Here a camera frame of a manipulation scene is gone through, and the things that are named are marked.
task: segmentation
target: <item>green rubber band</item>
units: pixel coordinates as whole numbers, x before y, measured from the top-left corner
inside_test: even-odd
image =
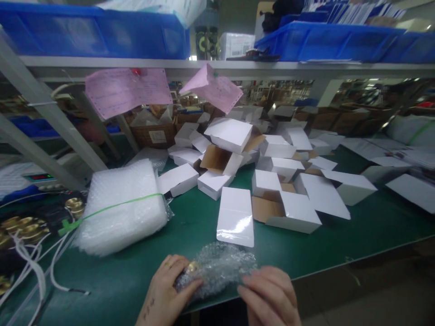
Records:
[[[408,145],[412,145],[412,143],[427,129],[429,129],[433,124],[435,124],[435,121],[429,121],[427,124],[425,124],[423,127],[421,127],[414,136],[411,137],[411,139],[408,142]]]
[[[84,220],[87,220],[91,216],[94,216],[94,215],[99,214],[101,212],[107,211],[107,210],[109,210],[111,208],[115,208],[115,207],[118,207],[118,206],[121,206],[121,205],[124,205],[124,204],[128,204],[128,203],[131,203],[131,202],[141,201],[141,200],[148,199],[148,198],[155,197],[155,196],[163,196],[163,194],[161,194],[161,193],[155,193],[155,194],[148,195],[148,196],[145,196],[145,197],[139,197],[139,198],[135,198],[135,199],[132,199],[132,200],[129,200],[129,201],[125,201],[125,202],[119,203],[119,204],[115,204],[115,205],[112,205],[112,206],[100,209],[99,211],[96,211],[95,213],[92,213],[91,215],[88,215],[88,216],[86,216],[84,218],[81,218],[78,221],[75,221],[73,223],[69,223],[68,220],[62,220],[62,226],[63,226],[63,228],[60,229],[58,231],[58,233],[59,233],[60,236],[64,236],[68,232],[71,232],[72,230],[78,228],[80,226],[80,224]]]

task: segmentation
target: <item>shelving unit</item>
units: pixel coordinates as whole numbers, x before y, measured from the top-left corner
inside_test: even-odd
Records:
[[[7,43],[0,39],[0,71],[14,87],[31,103],[35,109],[53,126],[67,143],[94,170],[106,169],[85,139],[51,100],[49,86],[59,83],[83,82],[86,76],[100,69],[130,68],[164,68],[168,81],[187,81],[207,61],[188,60],[149,60],[118,58],[76,58],[76,57],[29,57],[17,56]],[[319,100],[319,106],[328,106],[345,79],[356,78],[435,78],[435,65],[412,64],[346,64],[346,63],[299,63],[299,62],[209,62],[218,74],[231,80],[315,80],[310,97]],[[129,127],[118,116],[118,121],[125,132],[132,148],[137,151]],[[3,138],[27,155],[37,145],[25,136],[8,120],[0,120],[0,133]],[[77,187],[77,183],[68,176],[64,169],[53,162],[46,154],[38,151],[38,164],[48,173],[58,177],[66,186]]]

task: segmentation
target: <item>digital scale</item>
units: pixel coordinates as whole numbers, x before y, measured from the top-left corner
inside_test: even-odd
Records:
[[[88,183],[93,171],[75,152],[52,155],[71,175],[83,183]],[[41,169],[33,162],[14,163],[0,168],[0,201],[15,191],[35,185],[42,192],[64,189],[64,185],[54,176]]]

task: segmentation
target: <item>human hand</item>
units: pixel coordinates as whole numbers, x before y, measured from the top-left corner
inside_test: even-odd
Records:
[[[248,307],[250,326],[301,326],[290,277],[272,266],[243,277],[237,291]]]
[[[195,280],[180,293],[174,289],[177,276],[189,265],[186,257],[169,255],[151,280],[136,326],[171,326],[202,280]]]

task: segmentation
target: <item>floor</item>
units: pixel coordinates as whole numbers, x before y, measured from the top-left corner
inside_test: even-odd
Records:
[[[295,280],[302,324],[434,326],[434,266],[427,260],[402,260],[362,269],[334,268]],[[227,302],[201,311],[199,324],[247,325],[245,309],[241,300]]]

